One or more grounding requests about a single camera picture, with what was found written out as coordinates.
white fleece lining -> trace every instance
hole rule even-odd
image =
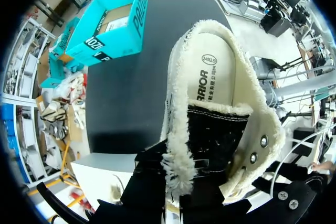
[[[237,68],[237,84],[233,100],[234,107],[230,108],[230,106],[225,105],[218,106],[220,104],[213,103],[203,104],[204,102],[188,100],[188,86],[185,81],[186,73],[184,71],[187,68],[185,59],[190,56],[190,46],[193,44],[194,35],[199,33],[211,33],[224,38],[234,52]],[[168,82],[172,85],[173,109],[171,112],[169,134],[167,136],[167,154],[163,155],[162,162],[163,168],[167,173],[167,186],[176,196],[188,194],[192,189],[192,179],[196,175],[192,154],[186,145],[188,141],[188,104],[200,105],[222,113],[233,112],[237,115],[251,114],[251,117],[256,119],[258,125],[254,129],[249,127],[249,131],[251,132],[247,132],[248,130],[244,132],[243,138],[245,137],[247,148],[244,150],[243,161],[239,162],[239,164],[235,164],[235,169],[238,172],[233,175],[228,183],[220,187],[223,195],[228,197],[229,194],[233,193],[235,198],[238,199],[244,195],[239,192],[245,192],[246,188],[257,177],[263,174],[266,168],[276,159],[285,143],[285,134],[281,130],[281,125],[276,113],[273,109],[267,107],[265,93],[258,83],[250,62],[243,55],[231,31],[222,24],[214,20],[201,20],[195,24],[191,32],[187,34],[186,39],[185,36],[180,38],[172,50],[171,57],[173,54],[179,54],[182,55],[182,57],[179,57],[177,62],[174,62],[174,59],[172,61],[170,60],[170,65],[173,65],[170,67],[176,68],[175,79],[173,79],[171,73],[168,74]],[[267,134],[269,137],[269,145],[267,148],[262,149],[259,140],[264,134]],[[249,156],[251,152],[255,150],[258,151],[258,161],[252,165],[249,162]],[[243,166],[246,167],[246,170],[241,172]]]

white shelf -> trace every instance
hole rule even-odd
[[[35,149],[39,155],[39,161],[40,163],[42,164],[42,166],[44,167],[44,164],[43,164],[43,161],[42,161],[42,158],[41,158],[41,153],[40,153],[40,150],[38,148],[38,143],[37,143],[37,137],[36,137],[36,128],[35,128],[35,108],[31,108],[31,119],[33,121],[33,134],[34,134],[34,138],[35,138]],[[46,170],[44,169],[44,177],[47,177],[47,173],[46,173]]]
[[[29,28],[33,32],[32,32],[32,35],[31,35],[29,41],[27,42],[27,44],[21,46],[22,59],[20,60],[16,56],[15,49],[20,46],[20,44],[18,44],[18,43],[21,43],[21,41],[22,41],[21,39],[22,39],[22,36],[23,36],[23,31],[24,31],[25,28],[27,28],[28,24],[30,24],[30,27],[33,25],[32,28]],[[37,72],[37,64],[35,64],[35,66],[33,68],[33,72],[31,74],[32,83],[29,85],[29,86],[31,86],[31,90],[28,92],[28,95],[29,95],[28,97],[29,98],[19,96],[19,87],[20,87],[21,82],[22,82],[22,77],[26,75],[26,74],[24,74],[24,71],[25,71],[24,70],[24,63],[26,62],[26,59],[28,57],[29,48],[30,48],[31,44],[34,42],[35,35],[36,35],[37,32],[41,32],[45,36],[44,41],[43,41],[43,43],[40,47],[40,51],[38,53],[37,60],[41,57],[48,40],[49,39],[55,39],[55,36],[52,33],[50,33],[48,30],[43,28],[41,26],[41,24],[36,22],[34,19],[29,18],[27,21],[25,21],[25,23],[21,27],[21,29],[20,29],[20,31],[19,31],[19,33],[18,33],[18,35],[17,35],[17,37],[14,41],[14,44],[11,48],[10,55],[8,57],[8,62],[6,64],[6,68],[5,68],[6,76],[8,74],[8,70],[9,70],[11,64],[12,64],[12,68],[15,68],[15,69],[18,70],[18,75],[17,75],[17,79],[16,79],[16,83],[15,83],[14,94],[3,93],[3,100],[2,100],[3,103],[13,104],[13,107],[14,107],[14,110],[13,110],[14,131],[15,131],[15,135],[16,135],[16,144],[17,144],[17,147],[18,147],[18,150],[19,150],[18,155],[19,155],[19,159],[20,159],[20,162],[22,164],[22,167],[24,169],[24,173],[28,178],[28,183],[26,183],[26,184],[29,188],[32,188],[32,187],[36,186],[40,182],[45,182],[45,181],[48,181],[50,179],[53,179],[53,178],[59,176],[59,173],[54,173],[50,176],[47,175],[42,157],[40,155],[39,145],[38,145],[38,142],[37,142],[38,137],[36,135],[36,127],[35,127],[36,123],[37,123],[37,122],[35,122],[35,108],[37,107],[37,105],[36,105],[35,100],[33,99],[33,88],[34,88],[34,82],[35,82],[36,72]],[[7,80],[7,78],[4,78],[4,81],[2,82],[2,90],[5,89],[6,80]],[[35,182],[33,182],[32,179],[30,178],[30,175],[29,175],[27,167],[26,167],[25,160],[23,158],[23,151],[25,151],[26,149],[21,148],[20,143],[19,143],[19,139],[18,139],[18,128],[17,128],[17,125],[16,125],[16,120],[17,120],[17,118],[16,118],[16,107],[17,106],[27,106],[27,107],[30,108],[31,120],[33,122],[32,123],[33,130],[29,131],[29,133],[26,133],[26,134],[29,134],[29,136],[24,135],[24,137],[33,138],[34,139],[34,144],[31,145],[30,148],[27,149],[27,151],[31,151],[31,152],[36,151],[34,153],[34,157],[35,157],[34,160],[35,160],[35,162],[39,162],[38,164],[43,167],[43,178],[40,179],[40,180],[37,180]]]
[[[27,20],[27,21],[24,23],[24,25],[22,26],[20,32],[18,33],[18,35],[17,35],[17,37],[16,37],[16,39],[15,39],[15,41],[14,41],[14,44],[13,44],[13,46],[12,46],[11,52],[9,53],[8,61],[7,61],[6,67],[5,67],[5,71],[4,71],[5,74],[7,74],[8,66],[9,66],[9,63],[11,62],[10,60],[11,60],[11,58],[12,58],[12,56],[13,56],[13,51],[14,51],[14,49],[15,49],[15,46],[16,46],[16,44],[17,44],[17,42],[18,42],[18,40],[19,40],[21,34],[23,33],[23,30],[24,30],[25,27],[27,26],[28,22],[29,22],[29,20]],[[6,78],[3,78],[3,79],[4,79],[4,82],[2,82],[1,90],[4,90],[4,85],[5,85],[5,82],[6,82]]]
[[[38,53],[37,61],[38,61],[39,58],[41,57],[41,55],[42,55],[42,53],[43,53],[43,51],[44,51],[44,48],[46,47],[46,44],[47,44],[48,39],[49,39],[49,35],[46,35],[46,38],[44,39],[44,41],[43,41],[43,43],[42,43],[40,52]],[[36,73],[37,73],[37,64],[35,65],[35,68],[34,68],[34,71],[33,71],[33,75],[32,75],[32,85],[31,85],[31,90],[30,90],[29,98],[32,98],[32,97],[33,97],[33,89],[34,89],[34,83],[35,83]]]
[[[25,164],[25,161],[22,157],[22,153],[21,153],[21,147],[20,147],[20,143],[19,143],[19,139],[18,139],[18,134],[17,134],[17,127],[16,127],[16,105],[13,105],[13,121],[14,121],[14,133],[15,133],[15,139],[16,139],[16,144],[17,144],[17,148],[19,150],[19,156],[20,156],[20,160],[21,160],[21,163],[22,163],[22,166],[23,166],[23,169],[26,173],[26,176],[28,177],[28,181],[29,183],[31,184],[32,183],[32,180],[28,174],[28,171],[27,171],[27,168],[26,168],[26,164]]]
[[[24,62],[25,62],[25,60],[26,60],[26,58],[27,58],[27,53],[28,53],[28,49],[29,49],[29,47],[30,47],[30,44],[32,44],[32,42],[33,42],[34,39],[35,39],[35,34],[36,34],[37,30],[38,30],[38,27],[36,27],[36,28],[34,29],[34,32],[33,32],[33,34],[31,35],[31,38],[30,38],[29,42],[27,42],[27,44],[26,44],[26,48],[25,48],[24,54],[23,54],[23,56],[22,56],[22,59],[21,59],[21,62],[20,62],[19,68],[18,68],[18,74],[17,74],[17,77],[16,77],[16,83],[15,83],[14,95],[18,95],[17,92],[18,92],[18,87],[19,87],[19,82],[20,82],[19,80],[20,80],[21,75],[22,75],[22,67],[23,67],[23,64],[24,64]]]

metal eyelet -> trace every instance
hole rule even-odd
[[[257,159],[258,159],[258,154],[256,152],[253,152],[250,156],[250,162],[251,164],[254,164],[257,162]]]
[[[268,137],[267,135],[263,135],[260,139],[260,145],[262,148],[266,148],[268,146]]]

paper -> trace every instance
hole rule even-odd
[[[105,32],[111,31],[113,29],[116,29],[122,26],[126,26],[127,22],[128,22],[128,17],[123,17],[123,18],[118,18],[116,20],[113,20],[107,24],[107,28]]]

desk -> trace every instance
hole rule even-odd
[[[290,21],[286,17],[282,17],[278,10],[271,9],[270,12],[263,17],[260,24],[265,32],[279,37],[288,28],[291,27]]]
[[[159,140],[170,52],[200,19],[214,19],[230,29],[214,0],[149,0],[142,52],[89,67],[91,152],[138,153]]]

